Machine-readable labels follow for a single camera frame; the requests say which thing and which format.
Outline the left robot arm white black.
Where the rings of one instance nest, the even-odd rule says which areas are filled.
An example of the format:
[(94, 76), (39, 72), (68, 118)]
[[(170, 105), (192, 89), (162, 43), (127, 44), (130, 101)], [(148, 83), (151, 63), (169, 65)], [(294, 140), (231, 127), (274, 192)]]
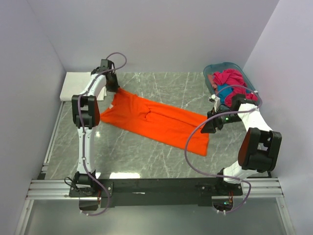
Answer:
[(79, 137), (79, 162), (71, 183), (71, 190), (87, 197), (94, 196), (101, 187), (96, 179), (94, 166), (94, 138), (100, 122), (97, 97), (101, 90), (116, 92), (119, 88), (114, 62), (102, 59), (100, 66), (90, 73), (90, 81), (79, 94), (71, 98), (72, 119)]

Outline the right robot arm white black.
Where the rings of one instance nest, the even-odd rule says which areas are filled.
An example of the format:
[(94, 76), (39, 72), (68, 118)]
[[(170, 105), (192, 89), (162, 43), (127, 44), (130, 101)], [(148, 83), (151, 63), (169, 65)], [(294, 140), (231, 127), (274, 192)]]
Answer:
[(214, 107), (207, 113), (209, 121), (201, 128), (202, 134), (214, 134), (217, 130), (222, 130), (225, 124), (235, 122), (242, 122), (246, 129), (237, 161), (222, 169), (220, 174), (226, 177), (214, 184), (216, 193), (226, 195), (241, 180), (256, 173), (274, 170), (282, 135), (266, 124), (258, 108), (260, 101), (237, 94), (232, 98), (231, 107), (224, 110), (221, 109), (220, 98), (216, 95), (212, 95), (210, 101), (214, 103)]

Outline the orange t-shirt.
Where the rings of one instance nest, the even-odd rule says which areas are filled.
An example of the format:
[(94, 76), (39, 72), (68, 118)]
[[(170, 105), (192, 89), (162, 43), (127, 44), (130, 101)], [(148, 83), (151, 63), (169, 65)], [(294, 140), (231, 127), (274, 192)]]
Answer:
[(184, 149), (194, 129), (206, 116), (151, 101), (122, 88), (100, 120), (123, 130)]

